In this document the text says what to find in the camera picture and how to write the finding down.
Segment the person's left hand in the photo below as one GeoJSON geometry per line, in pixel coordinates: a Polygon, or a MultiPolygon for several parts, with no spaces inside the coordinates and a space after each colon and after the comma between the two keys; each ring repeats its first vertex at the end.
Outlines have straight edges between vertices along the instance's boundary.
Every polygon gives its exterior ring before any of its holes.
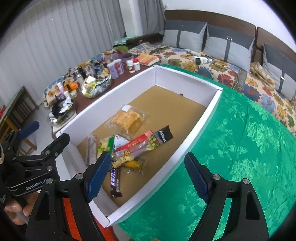
{"type": "Polygon", "coordinates": [[[29,217],[32,213],[38,195],[38,192],[26,195],[24,197],[27,202],[25,207],[22,207],[17,201],[11,200],[5,206],[4,212],[15,225],[24,225],[25,222],[17,215],[17,213],[22,212],[24,216],[29,217]]]}

